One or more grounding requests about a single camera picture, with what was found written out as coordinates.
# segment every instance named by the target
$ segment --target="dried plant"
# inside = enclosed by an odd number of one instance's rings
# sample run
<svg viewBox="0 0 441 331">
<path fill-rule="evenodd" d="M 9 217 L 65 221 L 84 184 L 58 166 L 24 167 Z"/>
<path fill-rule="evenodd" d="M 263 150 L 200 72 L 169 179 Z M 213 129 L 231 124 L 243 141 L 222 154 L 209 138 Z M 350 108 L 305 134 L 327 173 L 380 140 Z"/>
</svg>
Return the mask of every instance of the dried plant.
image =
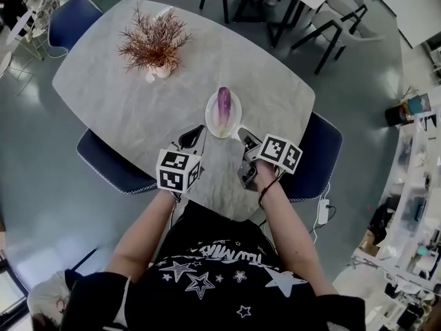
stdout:
<svg viewBox="0 0 441 331">
<path fill-rule="evenodd" d="M 171 9 L 157 17 L 142 15 L 139 5 L 134 8 L 134 29 L 125 29 L 120 35 L 125 42 L 118 47 L 120 55 L 128 57 L 127 71 L 132 68 L 179 67 L 178 49 L 187 44 L 192 35 L 185 33 L 185 23 L 178 20 Z"/>
</svg>

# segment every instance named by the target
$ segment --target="black t-shirt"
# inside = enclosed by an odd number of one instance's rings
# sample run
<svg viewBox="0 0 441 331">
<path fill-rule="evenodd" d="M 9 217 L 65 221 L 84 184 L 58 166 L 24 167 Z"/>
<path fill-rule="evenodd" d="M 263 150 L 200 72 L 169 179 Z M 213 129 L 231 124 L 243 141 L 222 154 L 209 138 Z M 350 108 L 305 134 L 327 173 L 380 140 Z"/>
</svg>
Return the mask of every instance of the black t-shirt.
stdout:
<svg viewBox="0 0 441 331">
<path fill-rule="evenodd" d="M 156 263 L 136 284 L 109 272 L 78 281 L 61 330 L 146 330 L 185 324 L 197 329 L 284 325 L 328 330 L 328 322 L 348 330 L 365 329 L 362 299 L 316 297 L 309 283 L 283 270 L 256 225 L 189 206 L 168 234 Z"/>
</svg>

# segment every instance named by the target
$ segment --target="white plate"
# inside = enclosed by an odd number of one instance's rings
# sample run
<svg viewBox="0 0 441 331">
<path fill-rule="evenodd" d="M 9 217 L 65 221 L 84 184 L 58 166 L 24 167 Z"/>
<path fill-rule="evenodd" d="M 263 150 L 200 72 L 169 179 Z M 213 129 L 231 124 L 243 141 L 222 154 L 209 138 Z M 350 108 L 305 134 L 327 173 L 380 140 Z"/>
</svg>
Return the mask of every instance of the white plate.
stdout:
<svg viewBox="0 0 441 331">
<path fill-rule="evenodd" d="M 239 98 L 232 92 L 229 91 L 232 96 L 232 108 L 229 112 L 229 119 L 227 124 L 227 131 L 222 134 L 218 130 L 218 93 L 213 94 L 207 104 L 205 109 L 205 122 L 207 124 L 208 130 L 219 139 L 225 139 L 233 134 L 237 127 L 240 125 L 240 120 L 242 119 L 242 105 L 240 104 Z"/>
</svg>

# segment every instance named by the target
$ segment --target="white pot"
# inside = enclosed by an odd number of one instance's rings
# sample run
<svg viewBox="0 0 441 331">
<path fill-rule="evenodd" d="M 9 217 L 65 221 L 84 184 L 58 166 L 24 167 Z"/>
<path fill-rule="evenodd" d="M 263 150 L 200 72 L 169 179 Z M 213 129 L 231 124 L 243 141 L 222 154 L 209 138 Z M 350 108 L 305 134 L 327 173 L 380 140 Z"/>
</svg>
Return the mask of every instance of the white pot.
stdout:
<svg viewBox="0 0 441 331">
<path fill-rule="evenodd" d="M 145 79 L 147 80 L 147 82 L 153 82 L 154 75 L 162 79 L 165 79 L 169 77 L 171 73 L 172 73 L 172 68 L 166 65 L 161 66 L 160 68 L 149 67 L 147 69 L 147 75 L 145 75 Z"/>
</svg>

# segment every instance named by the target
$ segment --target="hand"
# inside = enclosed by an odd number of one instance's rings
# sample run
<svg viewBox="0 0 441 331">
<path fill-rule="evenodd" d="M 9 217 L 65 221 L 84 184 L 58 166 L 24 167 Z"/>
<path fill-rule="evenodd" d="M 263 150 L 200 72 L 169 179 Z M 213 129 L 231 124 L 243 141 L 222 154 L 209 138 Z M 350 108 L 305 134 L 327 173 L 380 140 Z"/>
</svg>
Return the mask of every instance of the hand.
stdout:
<svg viewBox="0 0 441 331">
<path fill-rule="evenodd" d="M 270 162 L 258 159 L 256 161 L 256 169 L 257 175 L 254 178 L 254 183 L 257 185 L 257 190 L 261 192 L 276 178 L 274 165 Z"/>
</svg>

